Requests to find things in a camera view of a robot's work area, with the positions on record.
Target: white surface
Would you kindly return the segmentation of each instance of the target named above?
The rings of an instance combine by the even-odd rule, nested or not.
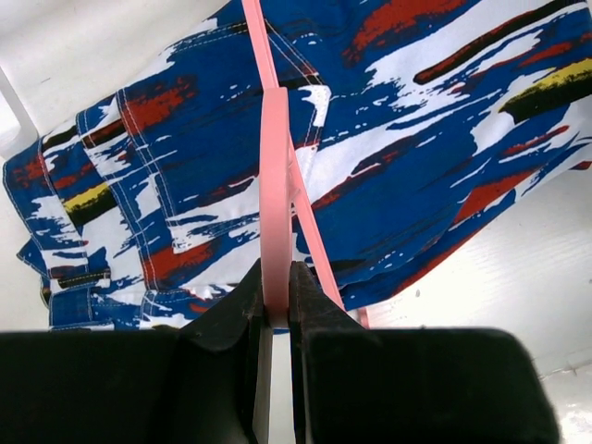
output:
[[[8,158],[27,149],[39,135],[1,68],[0,92],[0,155]]]
[[[41,133],[136,74],[225,0],[0,0],[0,66]],[[589,444],[592,174],[524,199],[444,265],[370,310],[377,325],[488,325],[516,334],[544,374],[570,444]],[[0,329],[47,326],[36,275],[14,257],[27,232],[0,191]],[[271,444],[293,442],[288,337],[276,338]]]

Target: yellow stripe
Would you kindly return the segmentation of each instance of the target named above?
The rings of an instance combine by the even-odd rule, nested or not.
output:
[[[99,195],[102,192],[105,192],[106,190],[108,190],[108,186],[106,183],[103,182],[102,184],[97,185],[94,188],[90,188],[89,190],[85,191],[84,193],[73,197],[69,201],[65,201],[64,207],[66,208],[66,212],[69,213],[77,206],[83,206],[83,205],[87,204],[88,202],[92,201],[93,199],[98,198]]]
[[[538,87],[541,90],[547,90],[586,77],[591,71],[592,58],[586,58],[581,62],[572,63],[569,67],[555,71],[545,79],[538,81],[535,87]]]

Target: pink strap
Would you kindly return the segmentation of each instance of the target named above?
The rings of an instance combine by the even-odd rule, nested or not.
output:
[[[316,225],[290,136],[288,92],[279,88],[259,0],[242,0],[264,88],[259,205],[264,303],[274,327],[287,325],[292,260],[291,203],[302,226],[323,292],[345,310]]]

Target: clothing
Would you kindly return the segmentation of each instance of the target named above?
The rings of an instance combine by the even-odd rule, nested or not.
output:
[[[346,308],[385,300],[592,160],[585,1],[262,2]],[[262,89],[241,2],[9,159],[53,328],[183,326],[259,257]],[[294,220],[295,258],[310,263]]]

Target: seam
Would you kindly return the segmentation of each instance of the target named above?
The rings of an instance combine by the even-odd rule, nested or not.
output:
[[[49,308],[49,326],[51,328],[55,327],[54,301],[56,300],[56,297],[67,297],[67,296],[68,296],[67,292],[60,292],[58,294],[54,294],[54,293],[50,294],[49,303],[47,304],[47,307]],[[89,320],[82,322],[82,324],[91,324],[96,321],[93,321],[93,307],[91,306],[91,290],[90,289],[88,289],[86,291],[86,301],[87,301],[87,315],[89,316]]]
[[[304,65],[309,68],[312,72],[316,72],[315,67],[313,67],[310,62],[308,60],[306,60],[306,58],[304,57],[304,55],[298,51],[298,49],[296,48],[296,46],[294,46],[293,44],[290,43],[290,41],[288,39],[286,39],[283,35],[281,35],[274,27],[271,23],[269,23],[269,21],[267,20],[267,18],[264,18],[265,23],[267,24],[267,26],[269,27],[269,29],[276,34],[276,36],[279,38],[280,41],[282,41],[286,46],[288,46],[288,49],[290,49],[290,51],[296,56],[296,58],[298,58],[301,62],[304,63]]]
[[[290,51],[294,54],[294,56],[296,56],[296,58],[298,58],[311,72],[316,72],[318,73],[318,70],[306,59],[306,57],[298,50],[298,48],[296,48],[296,46],[294,46],[286,37],[284,37],[283,35],[281,35],[275,28],[274,26],[266,19],[264,18],[266,25],[269,27],[269,29],[276,34],[276,36],[279,38],[279,40],[281,42],[283,42],[288,49],[290,49]],[[326,85],[324,82],[322,82],[321,79],[321,83],[323,86],[325,86],[326,88],[329,89],[328,85]],[[328,108],[330,107],[330,98],[327,100],[327,115],[328,115]],[[311,124],[315,119],[315,115],[316,115],[316,110],[313,112],[313,118],[311,119]],[[320,134],[322,133],[323,129],[325,128],[325,124],[327,123],[327,118],[325,119],[325,121],[323,122],[323,125],[320,127],[316,127],[316,131],[314,132],[314,141],[318,141],[317,143],[315,143],[317,145],[316,147],[316,151],[318,152],[320,146],[321,146],[321,137]],[[315,160],[315,157],[312,156],[308,162],[306,163],[307,165],[304,166],[303,170],[306,171],[310,171],[312,166],[313,166],[313,162]]]
[[[158,174],[160,176],[160,179],[163,182],[163,186],[164,186],[164,196],[161,196],[161,201],[163,201],[163,210],[165,211],[165,216],[166,216],[166,224],[167,225],[171,225],[173,227],[176,227],[178,224],[177,223],[173,223],[173,221],[169,221],[168,219],[172,216],[176,215],[175,209],[173,207],[173,203],[172,200],[170,198],[170,191],[168,189],[167,186],[167,181],[165,180],[165,176],[163,175],[162,170],[160,169],[160,166],[158,165],[158,163],[154,160],[154,157],[152,156],[152,153],[150,151],[150,145],[146,142],[146,140],[144,139],[142,132],[140,131],[140,127],[138,126],[138,123],[136,122],[136,118],[134,117],[133,113],[130,110],[130,107],[128,106],[128,97],[126,95],[126,90],[125,88],[121,90],[121,95],[123,96],[123,105],[127,108],[128,110],[128,115],[129,118],[131,119],[131,122],[133,123],[134,128],[136,129],[138,135],[140,136],[140,139],[142,140],[143,143],[143,147],[145,147],[146,152],[148,155],[150,155],[150,160],[151,162],[146,162],[146,158],[144,157],[144,154],[142,152],[142,148],[143,147],[138,147],[136,149],[136,151],[140,154],[140,156],[142,157],[142,161],[144,163],[144,166],[146,168],[148,168],[148,171],[150,171],[151,174],[153,174],[153,170],[149,167],[150,165],[154,165],[156,167],[156,171],[154,172],[154,174]],[[125,121],[125,113],[121,113],[121,118],[123,121]],[[158,194],[160,195],[160,190],[158,190],[158,188],[156,187],[156,192],[158,192]],[[169,208],[167,208],[167,202],[165,202],[165,199],[168,201],[168,205],[170,207],[170,213],[169,213]]]
[[[65,289],[62,288],[60,294],[61,293],[68,293],[69,291],[72,291],[72,290],[87,289],[87,288],[89,288],[89,286],[90,287],[95,287],[96,286],[96,281],[94,281],[94,282],[88,282],[88,283],[85,283],[85,284],[74,285],[72,287],[67,287]]]
[[[39,140],[39,142],[37,143],[38,161],[41,165],[45,180],[47,181],[47,186],[49,187],[49,191],[57,198],[57,200],[61,204],[62,201],[59,198],[59,195],[57,194],[56,189],[54,188],[54,184],[53,184],[52,180],[49,178],[49,172],[47,171],[47,164],[45,163],[45,158],[43,157],[43,153],[41,150],[42,150],[42,144],[41,144],[41,140]],[[64,214],[68,218],[70,225],[74,228],[74,231],[77,233],[77,235],[80,238],[80,240],[78,240],[78,245],[82,249],[82,253],[84,254],[84,260],[85,260],[84,271],[86,273],[88,273],[89,272],[89,257],[88,257],[88,254],[86,253],[86,246],[84,245],[84,242],[82,241],[82,236],[79,234],[78,230],[76,229],[76,226],[69,219],[68,213],[66,212],[66,208],[64,208],[63,204],[62,204],[62,208],[64,209]],[[53,278],[51,270],[49,270],[49,276],[50,276],[50,278]]]
[[[44,273],[43,271],[41,271],[40,268],[37,267],[37,265],[34,265],[33,262],[29,261],[28,259],[25,259],[22,256],[17,255],[17,258],[23,262],[24,264],[30,266],[33,270],[35,270],[37,273],[39,273],[42,276],[45,276],[46,278],[48,278],[48,276],[46,275],[46,273]]]
[[[150,302],[147,296],[148,292],[149,290],[143,292],[142,302],[140,303],[140,321],[144,319],[144,316],[148,316],[148,309],[146,308],[146,304]]]
[[[107,272],[103,272],[103,273],[90,273],[90,274],[87,274],[84,276],[77,276],[77,277],[58,278],[56,280],[61,286],[62,284],[68,284],[69,282],[76,282],[76,281],[84,280],[87,278],[98,278],[97,280],[100,280],[100,279],[109,279],[109,276],[108,276]]]
[[[279,51],[279,53],[280,53],[280,54],[281,54],[281,55],[282,55],[282,56],[283,56],[283,57],[284,57],[286,60],[288,60],[288,62],[289,62],[289,63],[290,63],[290,64],[291,64],[293,67],[295,67],[295,68],[296,68],[296,70],[297,70],[298,72],[300,72],[300,73],[302,74],[302,76],[304,77],[304,79],[306,80],[306,82],[307,82],[307,83],[308,83],[310,86],[312,86],[313,84],[312,84],[312,83],[311,83],[311,82],[308,80],[308,78],[306,77],[306,75],[305,75],[305,74],[304,74],[304,73],[303,73],[303,72],[302,72],[302,71],[301,71],[301,70],[298,68],[298,66],[297,66],[297,65],[296,65],[296,64],[295,64],[295,63],[294,63],[294,62],[293,62],[293,61],[292,61],[292,60],[291,60],[291,59],[288,57],[288,55],[286,55],[286,53],[284,53],[284,52],[281,50],[281,48],[278,46],[278,44],[277,44],[277,43],[275,43],[275,42],[273,41],[273,39],[271,39],[271,37],[269,37],[269,42],[271,42],[271,43],[272,43],[272,44],[275,46],[275,48],[276,48],[276,49]],[[316,111],[313,111],[313,112],[311,113],[311,120],[310,120],[310,122],[308,122],[308,130],[306,131],[306,136],[304,136],[304,145],[308,145],[308,141],[309,141],[309,139],[310,139],[311,127],[313,126],[313,121],[315,120],[315,113],[316,113]]]
[[[86,122],[85,124],[88,127],[88,119],[86,117],[86,112],[87,111],[88,110],[84,110],[83,111],[83,115],[84,115],[84,121]],[[92,148],[96,148],[96,144],[94,143],[94,141],[91,141],[91,143],[92,143]],[[109,180],[109,177],[111,177],[111,176],[113,176],[113,175],[105,175],[105,179]],[[121,184],[117,180],[114,180],[112,186],[114,188],[116,188],[116,189],[119,189],[119,192],[121,193],[121,195],[123,196],[123,198],[126,201],[126,205],[127,206],[125,206],[121,202],[121,199],[119,198],[119,196],[117,195],[116,192],[113,192],[112,193],[113,194],[113,198],[117,202],[117,205],[119,205],[119,207],[121,208],[121,210],[120,210],[121,211],[121,214],[123,215],[123,218],[126,219],[126,222],[127,222],[128,226],[129,226],[129,230],[131,231],[131,234],[133,235],[134,240],[136,241],[136,245],[138,246],[138,250],[139,250],[139,253],[140,253],[140,264],[141,264],[142,270],[144,272],[144,282],[147,282],[148,281],[149,273],[148,273],[148,269],[146,268],[145,262],[142,260],[142,257],[143,256],[144,256],[143,259],[147,259],[148,263],[150,264],[150,268],[152,269],[152,272],[153,272],[153,283],[154,283],[154,286],[156,288],[158,288],[158,286],[156,285],[156,272],[154,270],[154,264],[153,264],[152,258],[150,256],[150,251],[148,250],[148,242],[146,241],[146,236],[144,235],[144,232],[143,232],[142,229],[134,229],[134,228],[138,228],[138,227],[137,226],[134,226],[130,222],[130,218],[127,215],[127,211],[131,211],[130,210],[131,205],[130,205],[130,201],[128,200],[128,197],[126,196],[126,193],[123,191],[123,187],[121,186]],[[142,236],[143,244],[140,242],[140,236]],[[146,251],[146,254],[142,254],[142,249],[144,249]]]
[[[216,41],[218,41],[218,40],[227,39],[228,37],[235,37],[235,36],[237,36],[237,35],[240,35],[240,34],[243,34],[243,33],[245,33],[246,31],[247,31],[247,30],[244,30],[244,31],[239,31],[239,32],[234,32],[234,33],[232,33],[232,34],[225,35],[225,36],[223,36],[223,37],[217,37],[217,38],[215,38],[215,39],[210,39],[210,40],[208,40],[208,41],[206,41],[206,42],[191,43],[191,44],[188,44],[187,46],[185,46],[185,47],[184,47],[184,48],[182,48],[182,49],[178,49],[177,51],[175,51],[175,53],[177,53],[177,54],[182,54],[182,53],[184,53],[185,51],[187,51],[187,50],[189,50],[189,49],[192,49],[192,48],[194,48],[195,46],[201,46],[201,45],[203,45],[203,44],[208,44],[208,43],[211,43],[211,42],[216,42]]]
[[[206,284],[206,285],[200,285],[198,287],[208,287],[210,285],[215,285],[215,286],[219,287],[222,285],[229,285],[229,284],[209,284],[209,285]],[[175,294],[175,293],[187,293],[188,292],[187,290],[184,290],[184,289],[180,289],[180,290],[147,290],[147,291],[157,293],[157,294],[155,294],[155,296],[163,296],[163,295],[170,295],[170,294]],[[146,291],[122,291],[121,292],[121,294],[145,294],[145,293],[146,293]],[[108,298],[110,296],[109,294],[98,294],[98,293],[95,293],[95,294],[97,296],[101,296],[103,298]],[[187,299],[198,299],[198,300],[203,301],[202,299],[198,298],[197,296],[191,296],[191,297],[188,297]],[[120,305],[134,305],[134,304],[122,302]]]
[[[39,243],[39,241],[37,240],[37,238],[33,234],[32,229],[29,227],[29,224],[27,224],[27,219],[25,219],[24,215],[21,213],[20,208],[17,205],[17,202],[15,201],[14,196],[12,195],[12,190],[10,190],[10,187],[8,186],[8,183],[6,182],[6,178],[8,177],[8,174],[6,173],[6,167],[7,167],[7,165],[8,165],[8,161],[6,161],[4,163],[4,165],[2,166],[2,174],[3,174],[2,181],[4,182],[4,188],[6,190],[6,194],[8,194],[8,198],[10,199],[10,202],[12,203],[12,206],[17,211],[18,216],[22,220],[23,225],[25,226],[25,228],[27,229],[27,231],[29,231],[29,234],[31,235],[31,240],[37,246],[37,248],[39,249],[39,251],[42,252],[42,251],[44,251],[44,249],[42,248],[41,243]],[[51,271],[50,271],[49,268],[47,268],[47,275],[48,275],[48,277],[51,275]]]
[[[121,308],[121,307],[136,307],[139,310],[142,310],[142,305],[138,304],[136,305],[135,303],[95,303],[93,306],[93,308],[104,308],[104,307],[116,307],[116,308]]]
[[[113,321],[108,322],[101,322],[101,323],[93,323],[93,322],[84,322],[80,323],[79,325],[72,326],[72,327],[52,327],[52,330],[55,331],[62,331],[62,330],[81,330],[81,329],[88,329],[91,327],[103,327],[103,326],[115,326]]]
[[[230,25],[224,25],[224,26],[220,26],[219,28],[215,28],[213,30],[209,30],[209,31],[201,31],[201,32],[196,32],[192,35],[188,35],[187,37],[185,37],[186,39],[199,39],[201,36],[206,36],[206,35],[212,35],[212,34],[216,34],[217,32],[221,32],[224,30],[231,30],[233,28],[238,28],[240,26],[244,26],[245,22],[241,21],[238,23],[234,23],[234,24],[230,24]]]
[[[176,299],[172,302],[185,302],[185,301],[199,301],[199,298],[183,298],[183,299]]]

